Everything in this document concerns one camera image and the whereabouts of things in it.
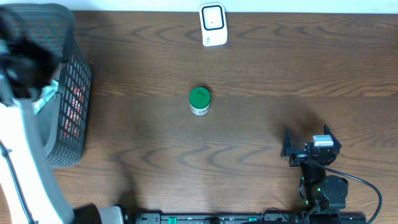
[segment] white background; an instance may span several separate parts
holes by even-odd
[[[1,3],[59,3],[71,10],[197,12],[204,0],[0,0]],[[227,12],[394,13],[398,0],[220,0]]]

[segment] plastic basket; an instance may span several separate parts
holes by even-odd
[[[28,26],[27,36],[60,56],[64,62],[56,94],[38,112],[40,134],[47,159],[54,166],[76,164],[83,153],[91,72],[73,38],[75,19],[59,4],[6,4]],[[11,17],[6,21],[12,33],[23,29]]]

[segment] wood grain surface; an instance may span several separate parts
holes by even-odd
[[[302,146],[328,124],[343,145],[331,168],[377,186],[375,223],[397,223],[397,15],[228,13],[228,43],[210,48],[198,13],[74,15],[95,77],[83,159],[55,171],[72,206],[297,210],[283,129]],[[189,109],[195,86],[211,90],[204,116]],[[377,195],[349,180],[346,202],[369,219]],[[3,194],[0,208],[9,223]]]

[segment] white rectangular device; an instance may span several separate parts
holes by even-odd
[[[220,3],[202,5],[199,15],[203,45],[209,47],[225,44],[228,31],[223,5]]]

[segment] green lid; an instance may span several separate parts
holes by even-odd
[[[210,92],[202,87],[194,88],[189,95],[190,104],[196,109],[205,109],[210,104]]]

